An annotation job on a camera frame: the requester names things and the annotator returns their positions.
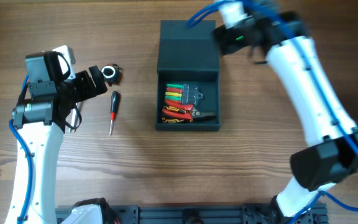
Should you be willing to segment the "black red screwdriver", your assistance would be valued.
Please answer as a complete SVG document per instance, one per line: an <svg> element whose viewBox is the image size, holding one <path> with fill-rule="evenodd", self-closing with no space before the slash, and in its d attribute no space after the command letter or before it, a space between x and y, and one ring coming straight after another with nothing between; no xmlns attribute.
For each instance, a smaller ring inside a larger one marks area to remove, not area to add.
<svg viewBox="0 0 358 224"><path fill-rule="evenodd" d="M119 104L121 102L121 94L118 91L113 91L111 95L111 107L110 107L110 127L109 135L112 135L114 128L114 121L116 120L116 115L119 109Z"/></svg>

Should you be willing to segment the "orange black pliers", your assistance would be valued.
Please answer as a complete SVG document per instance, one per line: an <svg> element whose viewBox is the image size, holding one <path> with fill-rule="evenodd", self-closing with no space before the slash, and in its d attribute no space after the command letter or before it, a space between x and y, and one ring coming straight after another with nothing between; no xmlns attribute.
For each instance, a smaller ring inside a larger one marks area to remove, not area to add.
<svg viewBox="0 0 358 224"><path fill-rule="evenodd" d="M172 107L172 106L164 106L163 108L165 110L171 111L171 112L176 112L176 113L181 113L181 114L186 113L185 110L181 110L179 108ZM176 117L172 117L169 115L163 115L161 118L161 121L162 121L162 123L184 123L185 122L184 119L178 119Z"/></svg>

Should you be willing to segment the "clear precision screwdriver set case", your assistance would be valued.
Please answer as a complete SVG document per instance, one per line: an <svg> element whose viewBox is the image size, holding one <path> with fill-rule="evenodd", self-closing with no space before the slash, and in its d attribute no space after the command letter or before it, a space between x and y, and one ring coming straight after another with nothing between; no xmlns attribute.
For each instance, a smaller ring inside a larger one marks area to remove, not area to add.
<svg viewBox="0 0 358 224"><path fill-rule="evenodd" d="M167 83L165 99L183 105L197 105L203 99L203 94L198 85Z"/></svg>

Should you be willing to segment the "dark teal hinged box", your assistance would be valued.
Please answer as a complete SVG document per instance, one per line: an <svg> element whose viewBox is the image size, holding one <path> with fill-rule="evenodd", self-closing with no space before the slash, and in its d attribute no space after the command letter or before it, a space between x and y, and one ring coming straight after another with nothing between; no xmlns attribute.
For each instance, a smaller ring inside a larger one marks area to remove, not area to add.
<svg viewBox="0 0 358 224"><path fill-rule="evenodd" d="M218 131L221 126L219 98L219 50L213 39L214 21L189 28L183 20L162 20L157 62L157 119L155 128L164 131ZM209 120L164 123L168 84L196 85L203 94L195 108L213 112Z"/></svg>

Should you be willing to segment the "red handled wire stripper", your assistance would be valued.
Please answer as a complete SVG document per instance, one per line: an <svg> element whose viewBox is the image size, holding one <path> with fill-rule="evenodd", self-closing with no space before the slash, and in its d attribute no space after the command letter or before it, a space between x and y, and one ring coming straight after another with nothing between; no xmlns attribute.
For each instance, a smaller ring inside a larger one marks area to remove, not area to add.
<svg viewBox="0 0 358 224"><path fill-rule="evenodd" d="M187 121L201 121L214 119L216 117L215 112L204 112L195 108L194 105L183 105L173 100L165 100L165 106L162 108L162 114Z"/></svg>

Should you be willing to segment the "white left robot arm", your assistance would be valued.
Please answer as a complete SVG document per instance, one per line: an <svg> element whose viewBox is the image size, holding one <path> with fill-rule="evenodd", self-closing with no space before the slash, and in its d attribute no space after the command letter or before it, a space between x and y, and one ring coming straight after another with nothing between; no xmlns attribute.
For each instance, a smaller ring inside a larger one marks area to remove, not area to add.
<svg viewBox="0 0 358 224"><path fill-rule="evenodd" d="M27 55L9 127L17 140L14 188L6 223L56 223L57 159L67 121L77 103L107 92L98 67L75 72L72 49L63 45Z"/></svg>

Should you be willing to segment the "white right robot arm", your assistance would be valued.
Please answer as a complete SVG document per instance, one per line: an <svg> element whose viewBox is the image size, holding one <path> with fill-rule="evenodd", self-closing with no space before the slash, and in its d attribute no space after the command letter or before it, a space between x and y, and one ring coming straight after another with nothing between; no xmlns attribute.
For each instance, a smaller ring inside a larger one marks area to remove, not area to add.
<svg viewBox="0 0 358 224"><path fill-rule="evenodd" d="M221 52L261 48L300 119L306 149L291 156L292 178L265 209L271 223L295 223L358 170L358 127L336 96L298 14L224 11L222 18L214 32Z"/></svg>

